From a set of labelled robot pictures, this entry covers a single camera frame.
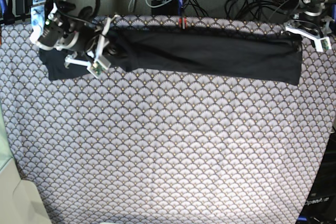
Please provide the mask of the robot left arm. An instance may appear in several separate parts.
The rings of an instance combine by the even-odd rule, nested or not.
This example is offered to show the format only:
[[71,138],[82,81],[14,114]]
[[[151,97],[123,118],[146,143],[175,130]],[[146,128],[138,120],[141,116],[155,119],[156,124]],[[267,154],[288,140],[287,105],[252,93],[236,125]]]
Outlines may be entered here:
[[299,0],[291,19],[284,23],[287,32],[308,38],[317,52],[332,49],[330,24],[334,19],[328,15],[326,5],[329,0]]

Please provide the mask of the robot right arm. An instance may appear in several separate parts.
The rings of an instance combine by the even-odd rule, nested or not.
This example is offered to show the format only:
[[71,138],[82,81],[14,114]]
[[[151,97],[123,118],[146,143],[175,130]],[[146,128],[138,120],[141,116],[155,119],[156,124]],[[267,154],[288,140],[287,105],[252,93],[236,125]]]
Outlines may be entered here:
[[117,48],[108,32],[119,15],[106,17],[101,23],[93,21],[100,0],[96,0],[94,8],[82,9],[79,16],[70,14],[76,6],[67,0],[32,1],[30,41],[33,44],[45,51],[66,50],[65,68],[82,66],[95,78],[110,68],[108,55],[116,55]]

